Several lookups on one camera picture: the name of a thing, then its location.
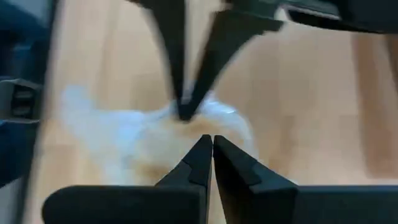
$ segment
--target wooden floor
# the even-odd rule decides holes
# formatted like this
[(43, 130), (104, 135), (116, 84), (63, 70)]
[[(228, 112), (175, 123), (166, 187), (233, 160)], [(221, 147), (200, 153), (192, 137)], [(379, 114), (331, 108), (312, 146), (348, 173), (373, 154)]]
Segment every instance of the wooden floor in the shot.
[[(191, 0), (190, 70), (216, 0)], [(169, 101), (165, 60), (146, 13), (122, 0), (67, 0), (58, 13), (47, 114), (26, 223), (54, 190), (82, 184), (82, 144), (60, 122), (60, 95), (83, 85), (101, 108)], [(260, 160), (299, 184), (398, 183), (398, 99), (384, 37), (287, 23), (254, 38), (216, 87), (251, 122)]]

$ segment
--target wooden surface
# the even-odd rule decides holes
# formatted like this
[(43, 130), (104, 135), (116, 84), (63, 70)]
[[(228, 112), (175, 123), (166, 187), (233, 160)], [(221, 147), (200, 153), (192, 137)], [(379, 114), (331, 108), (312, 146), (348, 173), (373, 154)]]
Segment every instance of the wooden surface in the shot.
[[(219, 5), (189, 5), (192, 71)], [(95, 178), (57, 116), (66, 86), (83, 85), (104, 109), (154, 110), (169, 101), (163, 53), (142, 9), (67, 0), (57, 24), (26, 223), (40, 223), (54, 190)], [(398, 99), (383, 36), (288, 23), (250, 41), (223, 73), (217, 95), (251, 122), (271, 169), (299, 184), (398, 183)]]

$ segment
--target light wood grain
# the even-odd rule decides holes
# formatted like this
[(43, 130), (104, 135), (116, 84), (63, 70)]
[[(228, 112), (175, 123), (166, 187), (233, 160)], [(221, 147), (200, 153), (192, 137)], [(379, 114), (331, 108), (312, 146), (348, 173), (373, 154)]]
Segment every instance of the light wood grain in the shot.
[[(190, 1), (192, 75), (213, 0)], [(82, 144), (56, 114), (67, 85), (104, 109), (169, 101), (163, 51), (145, 10), (122, 0), (67, 0), (58, 13), (42, 137), (26, 223), (54, 190), (96, 182)], [(287, 23), (252, 39), (216, 87), (251, 122), (260, 160), (299, 184), (398, 183), (398, 99), (384, 38)]]

